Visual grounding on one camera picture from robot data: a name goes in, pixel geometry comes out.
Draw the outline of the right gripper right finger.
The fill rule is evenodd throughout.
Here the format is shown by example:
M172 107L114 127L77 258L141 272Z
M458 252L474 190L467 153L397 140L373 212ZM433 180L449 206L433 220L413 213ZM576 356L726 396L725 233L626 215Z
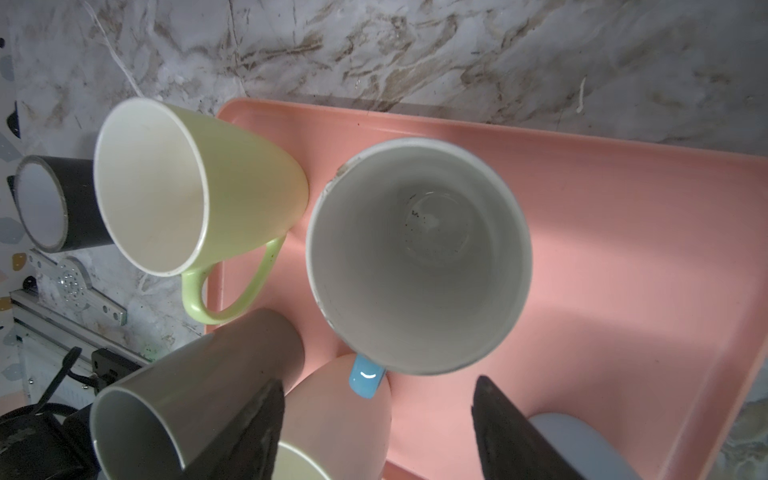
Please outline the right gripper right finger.
M485 375L476 381L471 414L484 478L582 477Z

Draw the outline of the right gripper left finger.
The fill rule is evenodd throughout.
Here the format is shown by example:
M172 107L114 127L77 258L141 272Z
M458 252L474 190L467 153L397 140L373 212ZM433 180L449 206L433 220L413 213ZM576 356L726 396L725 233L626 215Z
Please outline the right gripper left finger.
M284 410L283 384L270 379L179 477L270 479Z

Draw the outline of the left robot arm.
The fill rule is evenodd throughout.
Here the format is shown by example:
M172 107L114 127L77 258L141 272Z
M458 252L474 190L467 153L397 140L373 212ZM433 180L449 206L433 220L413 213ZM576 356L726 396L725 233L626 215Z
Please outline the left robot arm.
M48 403L1 416L3 479L95 479L100 467L89 427L90 408Z

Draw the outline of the green mug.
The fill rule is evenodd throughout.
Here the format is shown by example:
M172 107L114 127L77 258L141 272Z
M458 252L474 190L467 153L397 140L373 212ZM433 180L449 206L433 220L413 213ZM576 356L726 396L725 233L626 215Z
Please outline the green mug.
M197 322L244 314L270 274L290 229L309 203L309 183L284 149L226 121L134 97L104 120L94 152L103 222L140 270L179 277L182 303ZM203 287L213 267L263 250L243 293L220 311Z

